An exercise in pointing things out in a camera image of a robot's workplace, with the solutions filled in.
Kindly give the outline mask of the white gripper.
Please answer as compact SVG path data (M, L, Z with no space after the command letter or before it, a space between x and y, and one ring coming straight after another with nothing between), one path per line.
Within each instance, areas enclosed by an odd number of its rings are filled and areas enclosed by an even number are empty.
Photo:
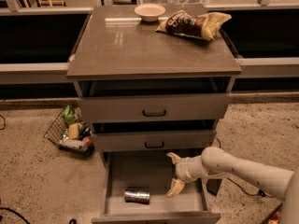
M181 158L173 152L168 152L166 156L176 165L176 175L178 178L172 179L170 190L165 194L167 198L178 196L184 189L185 183L191 183L206 175L206 167L203 165L200 156Z

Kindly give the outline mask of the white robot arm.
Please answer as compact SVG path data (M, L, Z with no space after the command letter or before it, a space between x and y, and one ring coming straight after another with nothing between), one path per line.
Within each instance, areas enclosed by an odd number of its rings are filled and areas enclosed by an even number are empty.
M239 159L218 147L207 147L195 157L181 158L173 152L167 156L175 165L176 174L166 193L168 198L179 195L187 183L199 178L232 174L283 202L280 224L299 224L299 168L290 171Z

